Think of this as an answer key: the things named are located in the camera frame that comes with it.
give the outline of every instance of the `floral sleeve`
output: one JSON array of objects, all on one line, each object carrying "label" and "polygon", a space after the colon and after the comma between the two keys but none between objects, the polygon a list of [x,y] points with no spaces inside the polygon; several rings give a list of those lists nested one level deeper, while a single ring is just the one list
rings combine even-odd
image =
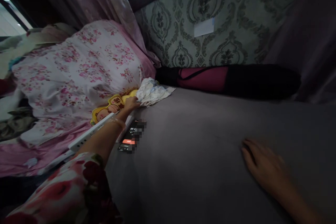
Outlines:
[{"label": "floral sleeve", "polygon": [[55,171],[5,223],[99,223],[119,215],[102,158],[82,153]]}]

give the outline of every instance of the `pink fabric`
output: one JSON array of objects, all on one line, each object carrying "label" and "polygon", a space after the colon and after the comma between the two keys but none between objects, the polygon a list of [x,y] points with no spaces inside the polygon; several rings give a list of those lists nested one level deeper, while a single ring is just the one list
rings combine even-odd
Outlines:
[{"label": "pink fabric", "polygon": [[[85,131],[91,128],[89,122],[73,128],[70,132],[60,135],[39,146],[28,148],[24,143],[0,145],[0,177],[37,175],[40,169],[68,150],[68,145]],[[29,159],[37,158],[38,162],[31,168],[24,165]]]},{"label": "pink fabric", "polygon": [[[184,68],[181,71],[181,77],[186,78],[191,74],[204,68]],[[226,66],[211,68],[191,78],[190,80],[177,80],[182,88],[197,89],[209,92],[221,92],[224,89],[225,78],[228,72]]]},{"label": "pink fabric", "polygon": [[146,54],[144,54],[143,51],[141,51],[141,49],[133,42],[133,40],[130,38],[130,35],[127,33],[127,31],[121,24],[118,24],[117,22],[112,20],[111,22],[114,23],[115,26],[117,26],[120,33],[124,36],[125,40],[129,43],[129,46],[133,49],[134,53],[139,58],[143,66],[143,70],[145,71],[146,78],[151,77],[155,79],[156,74],[155,67],[153,66],[149,58],[146,56]]}]

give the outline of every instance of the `yellow cartoon toy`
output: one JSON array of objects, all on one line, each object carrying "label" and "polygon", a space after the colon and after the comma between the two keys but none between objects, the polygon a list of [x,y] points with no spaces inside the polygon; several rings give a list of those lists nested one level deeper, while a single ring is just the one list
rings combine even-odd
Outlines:
[{"label": "yellow cartoon toy", "polygon": [[99,107],[92,111],[92,120],[91,125],[96,125],[101,120],[103,120],[106,116],[110,113],[117,113],[124,107],[125,101],[128,97],[136,96],[137,89],[130,92],[129,95],[120,96],[118,94],[112,96],[108,101],[108,106],[106,107]]}]

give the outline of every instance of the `gray bed sheet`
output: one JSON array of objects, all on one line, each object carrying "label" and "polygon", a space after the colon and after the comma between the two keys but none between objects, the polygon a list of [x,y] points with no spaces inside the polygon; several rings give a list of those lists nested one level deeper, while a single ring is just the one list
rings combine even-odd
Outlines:
[{"label": "gray bed sheet", "polygon": [[336,219],[336,107],[177,88],[137,114],[147,128],[135,153],[118,144],[106,167],[126,223],[291,223],[249,174],[246,137],[282,155],[307,201]]}]

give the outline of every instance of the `black bag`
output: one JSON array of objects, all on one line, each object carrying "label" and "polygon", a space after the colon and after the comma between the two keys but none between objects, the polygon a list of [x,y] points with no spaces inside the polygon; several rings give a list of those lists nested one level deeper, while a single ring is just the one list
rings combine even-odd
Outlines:
[{"label": "black bag", "polygon": [[[213,68],[223,68],[227,71],[223,88],[212,92],[228,96],[258,99],[280,100],[287,99],[295,94],[301,85],[301,76],[278,65],[226,65],[210,66],[182,78],[184,68],[162,67],[157,69],[156,79],[164,85],[177,86],[178,83],[188,81]],[[209,82],[218,81],[216,76],[209,78]],[[193,83],[192,89],[202,90],[197,82]]]}]

